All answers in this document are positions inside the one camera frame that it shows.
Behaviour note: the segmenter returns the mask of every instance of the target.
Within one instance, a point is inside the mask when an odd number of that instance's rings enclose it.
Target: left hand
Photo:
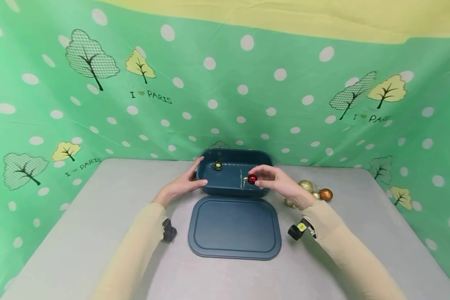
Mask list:
[[[195,170],[203,160],[203,157],[198,158],[188,171],[180,175],[177,179],[164,186],[155,197],[153,202],[162,205],[164,208],[172,200],[177,199],[181,195],[192,192],[206,185],[208,181],[206,179],[197,180],[195,176]]]

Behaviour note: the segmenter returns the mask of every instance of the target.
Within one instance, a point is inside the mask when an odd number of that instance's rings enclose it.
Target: right hand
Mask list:
[[[299,209],[309,208],[316,202],[315,197],[293,181],[284,171],[271,165],[258,165],[248,172],[256,174],[255,185],[260,189],[272,189],[293,202]]]

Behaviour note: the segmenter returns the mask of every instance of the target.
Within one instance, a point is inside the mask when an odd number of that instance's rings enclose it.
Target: red christmas ornament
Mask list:
[[[255,175],[255,174],[250,174],[250,175],[248,175],[247,181],[248,181],[248,183],[254,185],[255,182],[257,181],[257,179],[258,179],[258,178],[257,178],[257,175]]]

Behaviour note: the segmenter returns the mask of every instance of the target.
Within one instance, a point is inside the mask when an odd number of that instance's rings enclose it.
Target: yellow ceiling fabric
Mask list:
[[[154,15],[368,43],[450,38],[450,0],[97,1]]]

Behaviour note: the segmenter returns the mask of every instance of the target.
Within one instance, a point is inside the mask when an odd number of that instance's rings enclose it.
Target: forearm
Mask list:
[[[324,201],[302,215],[313,225],[317,242],[366,300],[406,299],[392,276]]]

